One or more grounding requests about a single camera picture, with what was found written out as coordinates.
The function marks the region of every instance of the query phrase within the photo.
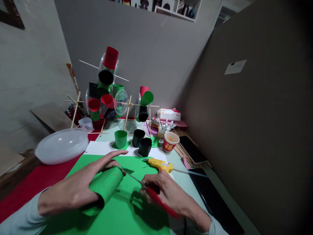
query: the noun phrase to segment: sleeve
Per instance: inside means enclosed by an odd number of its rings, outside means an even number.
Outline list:
[[[38,214],[38,199],[43,191],[0,224],[1,235],[35,235],[43,231],[46,218]]]
[[[221,226],[221,224],[213,217],[209,214],[210,218],[211,218],[211,226],[210,226],[210,230],[206,233],[200,233],[198,232],[199,235],[228,235],[228,233],[223,229],[223,227]]]

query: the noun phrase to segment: hand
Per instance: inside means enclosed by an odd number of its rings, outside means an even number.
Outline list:
[[[200,232],[208,232],[211,225],[209,215],[189,196],[165,170],[155,175],[145,175],[144,184],[154,184],[160,188],[159,197],[176,213],[191,219]],[[148,202],[154,204],[147,190],[142,188],[140,193]]]
[[[109,152],[104,157],[88,164],[44,191],[38,199],[38,213],[41,216],[56,215],[99,200],[99,195],[90,191],[90,182],[104,168],[119,166],[112,158],[127,153],[127,150]]]

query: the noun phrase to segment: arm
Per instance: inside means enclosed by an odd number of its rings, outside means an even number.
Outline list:
[[[189,218],[200,233],[209,235],[227,234],[220,223],[212,216],[209,216],[165,170],[156,175],[145,175],[142,182],[157,185],[160,188],[159,197],[176,213]],[[146,196],[149,203],[153,204],[153,200],[144,188],[140,190],[140,193]]]
[[[43,190],[17,212],[0,224],[0,234],[40,234],[46,226],[46,218],[64,211],[80,208],[99,200],[99,195],[89,190],[94,176],[104,168],[118,166],[112,158],[126,154],[126,150],[113,151]]]

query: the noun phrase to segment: red scissors handle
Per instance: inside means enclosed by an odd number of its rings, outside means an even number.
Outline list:
[[[173,216],[175,219],[179,219],[179,214],[177,214],[172,208],[170,208],[159,196],[158,194],[149,186],[147,186],[147,191],[153,200],[159,204],[168,214]]]

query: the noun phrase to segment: scissors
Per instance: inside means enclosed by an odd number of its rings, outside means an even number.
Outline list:
[[[149,195],[152,197],[152,199],[159,205],[161,206],[168,214],[170,214],[171,216],[173,216],[175,219],[179,219],[179,215],[172,209],[170,208],[159,196],[158,194],[152,189],[150,188],[149,185],[145,185],[144,183],[142,183],[140,180],[136,179],[135,177],[133,177],[131,174],[129,174],[128,172],[125,172],[126,174],[128,174],[131,178],[135,179],[137,182],[139,182],[149,193]]]

